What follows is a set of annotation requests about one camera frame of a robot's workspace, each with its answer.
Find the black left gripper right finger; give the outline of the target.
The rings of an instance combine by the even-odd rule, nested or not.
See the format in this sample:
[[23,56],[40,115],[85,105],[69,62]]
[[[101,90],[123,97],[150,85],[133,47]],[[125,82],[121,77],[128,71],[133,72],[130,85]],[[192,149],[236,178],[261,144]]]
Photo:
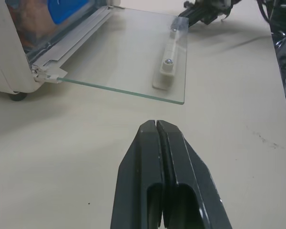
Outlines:
[[210,171],[180,129],[157,121],[165,191],[163,220],[167,229],[230,229],[231,223]]

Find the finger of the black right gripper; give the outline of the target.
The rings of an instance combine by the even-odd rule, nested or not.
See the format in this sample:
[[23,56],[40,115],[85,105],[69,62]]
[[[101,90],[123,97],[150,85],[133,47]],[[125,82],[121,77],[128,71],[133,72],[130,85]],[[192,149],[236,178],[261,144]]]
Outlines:
[[206,14],[206,8],[198,6],[198,7],[190,7],[181,12],[178,16],[187,18],[188,27],[191,27],[197,22],[199,22],[205,16],[205,14]]

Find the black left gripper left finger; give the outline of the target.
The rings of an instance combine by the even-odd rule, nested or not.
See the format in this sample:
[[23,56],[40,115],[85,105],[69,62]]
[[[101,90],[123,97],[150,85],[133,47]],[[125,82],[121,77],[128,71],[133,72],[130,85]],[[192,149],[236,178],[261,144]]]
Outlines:
[[139,126],[119,165],[111,228],[159,228],[162,194],[160,138],[155,121],[149,120]]

